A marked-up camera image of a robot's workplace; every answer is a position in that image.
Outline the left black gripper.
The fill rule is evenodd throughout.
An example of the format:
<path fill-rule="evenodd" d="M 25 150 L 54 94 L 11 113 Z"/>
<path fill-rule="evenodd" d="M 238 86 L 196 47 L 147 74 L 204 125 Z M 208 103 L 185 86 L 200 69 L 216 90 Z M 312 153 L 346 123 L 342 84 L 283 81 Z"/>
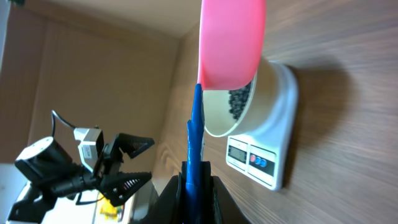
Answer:
<path fill-rule="evenodd" d="M 124 205 L 142 186 L 151 180 L 150 172 L 123 173 L 120 166 L 123 153 L 134 159 L 155 144 L 152 138 L 119 133 L 110 143 L 104 142 L 103 133 L 96 140 L 98 159 L 91 175 L 93 187 L 101 187 L 101 193 L 112 206 Z"/>

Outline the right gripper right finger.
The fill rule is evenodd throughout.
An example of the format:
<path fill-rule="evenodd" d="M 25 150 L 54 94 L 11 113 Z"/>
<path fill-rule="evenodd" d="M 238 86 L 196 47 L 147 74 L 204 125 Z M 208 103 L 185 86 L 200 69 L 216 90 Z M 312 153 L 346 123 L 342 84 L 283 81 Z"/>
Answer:
<path fill-rule="evenodd" d="M 211 175 L 209 161 L 201 162 L 202 223 L 250 224 L 218 176 Z"/>

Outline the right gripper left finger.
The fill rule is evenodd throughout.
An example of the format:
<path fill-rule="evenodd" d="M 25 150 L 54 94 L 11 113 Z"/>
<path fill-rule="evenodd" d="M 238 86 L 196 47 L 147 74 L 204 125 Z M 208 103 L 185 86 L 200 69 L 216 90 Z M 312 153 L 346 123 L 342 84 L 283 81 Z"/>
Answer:
<path fill-rule="evenodd" d="M 138 224 L 183 224 L 185 221 L 185 182 L 182 174 L 173 176 L 153 204 L 148 214 Z"/>

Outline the pink scoop blue handle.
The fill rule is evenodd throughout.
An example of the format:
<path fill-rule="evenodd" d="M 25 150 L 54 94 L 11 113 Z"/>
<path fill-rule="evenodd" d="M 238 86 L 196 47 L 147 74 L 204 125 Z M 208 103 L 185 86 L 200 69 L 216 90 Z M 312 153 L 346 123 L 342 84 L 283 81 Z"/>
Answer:
<path fill-rule="evenodd" d="M 198 73 L 187 121 L 184 223 L 211 219 L 210 164 L 203 161 L 205 90 L 236 90 L 253 78 L 260 61 L 265 0 L 204 0 L 201 3 Z"/>

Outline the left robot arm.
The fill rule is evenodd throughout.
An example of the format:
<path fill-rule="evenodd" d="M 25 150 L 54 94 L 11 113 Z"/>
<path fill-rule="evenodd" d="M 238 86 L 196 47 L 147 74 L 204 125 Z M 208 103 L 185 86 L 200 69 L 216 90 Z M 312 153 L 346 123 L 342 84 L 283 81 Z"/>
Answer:
<path fill-rule="evenodd" d="M 81 142 L 81 158 L 89 165 L 76 164 L 54 137 L 43 138 L 26 147 L 14 165 L 29 181 L 27 191 L 11 207 L 9 221 L 41 223 L 58 198 L 81 197 L 87 190 L 99 191 L 114 207 L 124 205 L 151 180 L 150 172 L 121 172 L 123 155 L 131 159 L 154 145 L 152 138 L 120 133 L 109 144 L 99 135 Z"/>

